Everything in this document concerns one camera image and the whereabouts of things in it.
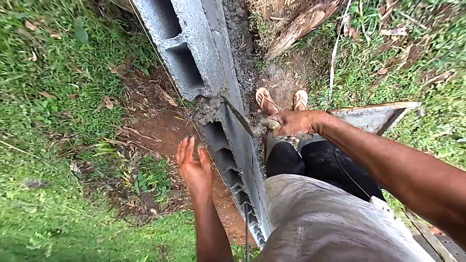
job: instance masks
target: foot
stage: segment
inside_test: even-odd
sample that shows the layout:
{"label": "foot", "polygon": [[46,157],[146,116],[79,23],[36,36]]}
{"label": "foot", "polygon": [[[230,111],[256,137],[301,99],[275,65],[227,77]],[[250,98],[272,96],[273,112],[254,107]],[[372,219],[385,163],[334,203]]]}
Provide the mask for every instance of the foot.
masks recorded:
{"label": "foot", "polygon": [[256,101],[259,104],[260,109],[269,116],[276,115],[279,112],[277,104],[275,104],[270,97],[270,93],[264,87],[257,89]]}
{"label": "foot", "polygon": [[293,110],[305,111],[308,105],[308,93],[305,90],[298,90],[293,98]]}

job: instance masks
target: person's left hand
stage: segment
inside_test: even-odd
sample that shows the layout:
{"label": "person's left hand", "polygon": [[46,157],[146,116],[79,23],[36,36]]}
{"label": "person's left hand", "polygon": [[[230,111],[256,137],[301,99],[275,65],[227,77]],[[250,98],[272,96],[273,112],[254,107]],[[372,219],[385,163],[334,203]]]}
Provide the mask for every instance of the person's left hand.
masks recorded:
{"label": "person's left hand", "polygon": [[194,153],[194,137],[184,138],[178,145],[176,162],[180,175],[185,180],[193,202],[212,199],[213,171],[210,157],[204,146],[199,143],[198,154],[200,161],[192,158]]}

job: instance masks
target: ground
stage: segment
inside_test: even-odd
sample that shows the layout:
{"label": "ground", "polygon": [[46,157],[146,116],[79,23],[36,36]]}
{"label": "ground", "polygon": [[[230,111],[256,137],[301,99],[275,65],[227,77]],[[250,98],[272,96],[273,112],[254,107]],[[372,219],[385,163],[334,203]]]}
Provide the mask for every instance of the ground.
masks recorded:
{"label": "ground", "polygon": [[[385,136],[466,169],[464,6],[446,1],[353,1],[347,25],[352,33],[342,33],[329,97],[331,51],[343,11],[283,55],[267,60],[275,39],[306,2],[248,3],[258,50],[255,86],[269,88],[283,109],[289,110],[298,89],[307,90],[308,107],[319,110],[419,101],[421,108]],[[382,30],[393,28],[405,28],[406,34],[382,35]],[[251,112],[258,110],[255,104],[251,107]],[[402,204],[385,194],[401,216]]]}
{"label": "ground", "polygon": [[[0,5],[1,256],[194,261],[194,214],[173,148],[195,132],[147,37],[95,8]],[[214,183],[230,241],[241,244],[244,223]],[[232,249],[244,259],[244,246]]]}

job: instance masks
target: leg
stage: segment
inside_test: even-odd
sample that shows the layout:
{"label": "leg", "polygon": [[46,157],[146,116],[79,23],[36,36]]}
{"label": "leg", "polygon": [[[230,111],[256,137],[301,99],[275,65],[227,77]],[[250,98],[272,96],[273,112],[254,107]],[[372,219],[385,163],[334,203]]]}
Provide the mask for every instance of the leg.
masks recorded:
{"label": "leg", "polygon": [[291,143],[275,139],[267,132],[264,145],[267,178],[280,174],[304,175],[304,162]]}
{"label": "leg", "polygon": [[371,196],[385,200],[380,185],[348,155],[319,135],[298,145],[306,176],[339,187],[369,201]]}

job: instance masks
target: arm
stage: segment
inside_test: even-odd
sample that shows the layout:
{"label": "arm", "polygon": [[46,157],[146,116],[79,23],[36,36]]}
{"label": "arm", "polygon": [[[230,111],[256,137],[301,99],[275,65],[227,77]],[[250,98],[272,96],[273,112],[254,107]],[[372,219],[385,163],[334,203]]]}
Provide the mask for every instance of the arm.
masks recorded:
{"label": "arm", "polygon": [[409,209],[466,246],[466,172],[322,111],[281,112],[274,135],[318,133]]}
{"label": "arm", "polygon": [[179,173],[191,193],[196,219],[198,261],[232,261],[230,243],[212,202],[212,166],[203,145],[198,146],[200,161],[194,160],[194,137],[183,139],[176,161]]}

